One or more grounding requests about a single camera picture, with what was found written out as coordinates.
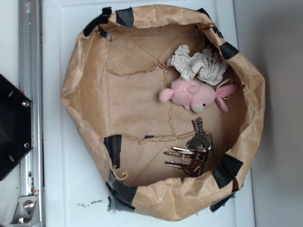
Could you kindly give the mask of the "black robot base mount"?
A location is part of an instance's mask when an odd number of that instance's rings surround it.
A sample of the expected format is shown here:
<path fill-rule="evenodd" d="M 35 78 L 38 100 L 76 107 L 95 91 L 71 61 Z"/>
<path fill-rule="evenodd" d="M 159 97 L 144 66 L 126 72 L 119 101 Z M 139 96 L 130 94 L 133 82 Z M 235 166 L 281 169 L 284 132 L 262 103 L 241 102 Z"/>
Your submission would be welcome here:
<path fill-rule="evenodd" d="M 0 76 L 0 179 L 32 149 L 32 101 Z"/>

